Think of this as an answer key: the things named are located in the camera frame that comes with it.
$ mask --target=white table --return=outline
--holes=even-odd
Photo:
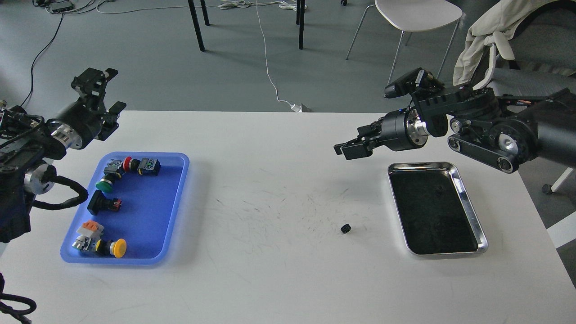
[[[75,210],[34,209],[32,232],[0,257],[5,292],[35,299],[37,323],[574,323],[576,289],[518,174],[460,156],[445,138],[353,161],[334,153],[379,116],[123,112],[108,140],[55,166],[87,185],[111,151],[187,154],[168,255],[148,267],[65,263]],[[415,161],[458,167],[486,253],[407,251],[386,169]],[[55,187],[42,199],[70,195]]]

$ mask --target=stainless steel tray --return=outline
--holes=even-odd
[[[456,167],[395,163],[388,177],[404,240],[416,255],[483,253],[488,241]]]

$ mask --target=blue tray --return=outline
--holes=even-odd
[[[108,199],[120,198],[122,207],[118,212],[101,210],[93,216],[88,212],[88,202],[96,191],[96,182],[104,175],[104,167],[110,159],[124,160],[149,157],[158,159],[161,168],[158,176],[138,175],[127,172],[117,180]],[[151,265],[160,261],[168,251],[172,229],[180,203],[180,196],[190,160],[182,153],[165,152],[112,152],[104,156],[90,180],[88,200],[78,206],[62,242],[60,256],[68,263],[95,263],[106,265]],[[104,226],[103,239],[126,240],[126,253],[122,258],[100,257],[90,252],[80,252],[72,243],[82,223],[94,220]]]

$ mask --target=yellow mushroom button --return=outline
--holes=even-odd
[[[126,253],[126,241],[124,239],[119,239],[112,244],[110,247],[112,250],[112,255],[117,258],[121,258]]]

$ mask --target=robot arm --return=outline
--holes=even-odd
[[[388,98],[406,94],[413,106],[359,127],[357,138],[334,146],[336,154],[351,160],[381,145],[394,151],[421,148],[428,136],[444,136],[450,126],[452,150],[505,173],[537,156],[576,164],[576,95],[568,89],[548,97],[496,97],[491,88],[446,88],[418,68],[385,89]],[[509,106],[526,109],[516,114]],[[453,116],[450,122],[447,115]]]
[[[66,149],[83,149],[92,139],[106,140],[117,128],[125,103],[116,102],[109,110],[104,106],[108,81],[118,74],[114,69],[86,69],[74,77],[71,87],[79,98],[44,121],[29,115],[22,107],[0,108],[0,242],[7,243],[29,232],[30,209],[64,209],[77,206],[88,193],[77,182],[58,176],[56,168],[45,159],[60,160]],[[72,188],[78,196],[61,204],[36,200],[59,183]]]

